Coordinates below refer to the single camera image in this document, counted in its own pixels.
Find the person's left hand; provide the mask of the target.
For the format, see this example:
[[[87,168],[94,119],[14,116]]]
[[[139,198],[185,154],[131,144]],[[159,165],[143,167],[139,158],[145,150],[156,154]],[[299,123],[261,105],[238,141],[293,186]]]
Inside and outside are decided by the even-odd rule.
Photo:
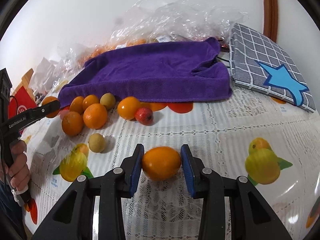
[[[10,184],[17,191],[22,191],[29,183],[30,171],[27,165],[27,145],[23,140],[19,140],[11,146],[11,153],[15,156],[15,161],[10,168],[6,164],[1,166],[1,181],[4,182],[4,175],[11,176]]]

